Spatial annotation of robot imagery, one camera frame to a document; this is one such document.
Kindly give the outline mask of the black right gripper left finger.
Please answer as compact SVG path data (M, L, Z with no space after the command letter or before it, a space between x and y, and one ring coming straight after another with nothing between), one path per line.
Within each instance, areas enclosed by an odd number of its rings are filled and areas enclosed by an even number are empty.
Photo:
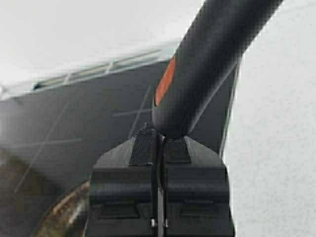
M157 132L145 128L104 153L90 175L87 237L154 237Z

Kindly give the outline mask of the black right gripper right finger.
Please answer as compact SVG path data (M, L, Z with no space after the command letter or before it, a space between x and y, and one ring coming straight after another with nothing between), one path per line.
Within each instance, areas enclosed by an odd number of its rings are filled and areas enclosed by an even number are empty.
M166 236L233 237L226 166L216 152L184 137L164 148Z

